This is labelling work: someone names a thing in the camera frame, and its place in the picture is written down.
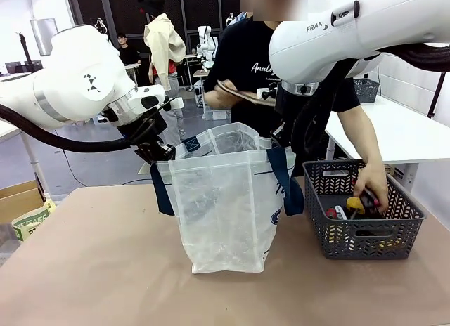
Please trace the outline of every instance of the black t-shirt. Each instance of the black t-shirt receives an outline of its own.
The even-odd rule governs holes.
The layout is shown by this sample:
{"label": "black t-shirt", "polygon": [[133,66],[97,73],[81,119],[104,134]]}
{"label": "black t-shirt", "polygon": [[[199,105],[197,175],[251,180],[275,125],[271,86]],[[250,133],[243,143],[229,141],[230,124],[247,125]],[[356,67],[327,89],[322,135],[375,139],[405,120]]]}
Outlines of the black t-shirt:
{"label": "black t-shirt", "polygon": [[128,47],[119,47],[119,52],[120,59],[124,65],[136,64],[141,59],[139,52],[130,45]]}
{"label": "black t-shirt", "polygon": [[[212,91],[217,80],[231,80],[239,91],[256,93],[280,79],[269,62],[269,44],[274,31],[264,22],[253,18],[228,26],[222,34],[213,68],[205,82],[205,92]],[[345,112],[359,105],[352,80],[342,84],[333,110]],[[242,101],[233,106],[231,121],[242,122],[256,130],[260,136],[269,137],[276,129],[281,116],[272,107]]]}

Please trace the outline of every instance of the translucent white bag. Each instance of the translucent white bag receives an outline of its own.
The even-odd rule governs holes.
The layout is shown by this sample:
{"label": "translucent white bag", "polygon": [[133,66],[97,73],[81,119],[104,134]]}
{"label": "translucent white bag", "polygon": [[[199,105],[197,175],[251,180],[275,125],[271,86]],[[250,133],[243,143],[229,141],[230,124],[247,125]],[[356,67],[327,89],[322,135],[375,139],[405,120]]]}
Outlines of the translucent white bag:
{"label": "translucent white bag", "polygon": [[193,273],[264,270],[284,189],[290,203],[296,192],[295,213],[303,211],[290,178],[294,165],[290,148],[272,150],[250,127],[228,124],[176,147],[174,161],[152,166],[160,211],[177,217]]}

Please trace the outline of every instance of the navy blue bag handle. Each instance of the navy blue bag handle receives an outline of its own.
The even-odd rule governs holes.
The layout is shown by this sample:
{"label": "navy blue bag handle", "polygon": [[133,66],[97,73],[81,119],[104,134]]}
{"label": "navy blue bag handle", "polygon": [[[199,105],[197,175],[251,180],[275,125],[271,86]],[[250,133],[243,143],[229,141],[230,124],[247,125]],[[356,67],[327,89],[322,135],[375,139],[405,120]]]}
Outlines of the navy blue bag handle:
{"label": "navy blue bag handle", "polygon": [[268,149],[267,157],[276,179],[285,191],[284,209],[286,215],[301,214],[304,210],[303,192],[298,182],[294,178],[289,177],[285,149],[282,147]]}
{"label": "navy blue bag handle", "polygon": [[[297,181],[289,177],[285,149],[281,147],[268,149],[267,157],[269,158],[276,179],[285,191],[284,207],[286,215],[293,216],[301,214],[304,209],[303,192]],[[168,216],[175,216],[174,209],[170,204],[169,195],[167,194],[166,185],[162,181],[156,163],[151,165],[150,174],[152,176],[153,186],[155,187],[160,212]]]}

